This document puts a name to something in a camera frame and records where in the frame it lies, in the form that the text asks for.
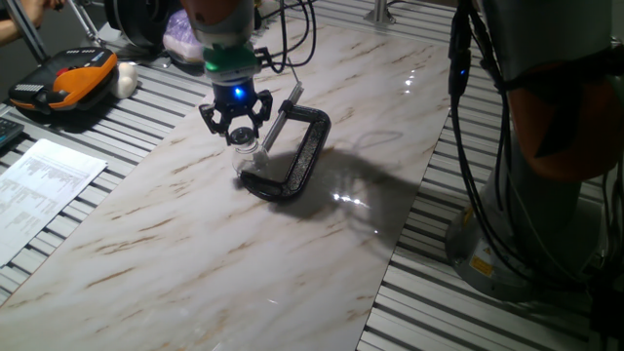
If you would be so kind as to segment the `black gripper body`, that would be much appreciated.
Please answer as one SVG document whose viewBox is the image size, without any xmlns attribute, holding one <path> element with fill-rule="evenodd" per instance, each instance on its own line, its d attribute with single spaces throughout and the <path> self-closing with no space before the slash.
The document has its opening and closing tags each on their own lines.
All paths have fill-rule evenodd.
<svg viewBox="0 0 624 351">
<path fill-rule="evenodd" d="M 221 122 L 231 122 L 241 116 L 250 117 L 254 122 L 259 121 L 260 115 L 254 112 L 258 97 L 252 78 L 213 83 L 213 90 L 214 109 L 218 112 Z"/>
</svg>

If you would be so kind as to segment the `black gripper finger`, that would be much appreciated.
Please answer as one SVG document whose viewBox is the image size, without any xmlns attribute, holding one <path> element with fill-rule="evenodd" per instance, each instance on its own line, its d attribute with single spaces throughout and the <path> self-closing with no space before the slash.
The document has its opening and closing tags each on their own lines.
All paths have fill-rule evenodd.
<svg viewBox="0 0 624 351">
<path fill-rule="evenodd" d="M 213 135 L 225 138 L 226 144 L 232 144 L 229 128 L 232 123 L 233 114 L 228 112 L 223 105 L 201 104 L 199 107 L 200 116 Z"/>
<path fill-rule="evenodd" d="M 273 106 L 273 97 L 269 90 L 263 90 L 253 94 L 249 105 L 248 116 L 253 123 L 253 133 L 259 137 L 259 129 L 263 123 L 270 119 Z"/>
</svg>

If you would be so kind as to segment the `person's hand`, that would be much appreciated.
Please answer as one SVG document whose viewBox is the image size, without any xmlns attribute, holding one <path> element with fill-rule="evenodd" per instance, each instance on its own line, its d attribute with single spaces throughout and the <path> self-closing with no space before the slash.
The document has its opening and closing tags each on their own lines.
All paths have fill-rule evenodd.
<svg viewBox="0 0 624 351">
<path fill-rule="evenodd" d="M 60 12 L 65 5 L 65 0 L 21 0 L 23 9 L 35 27 L 39 27 L 48 10 Z"/>
</svg>

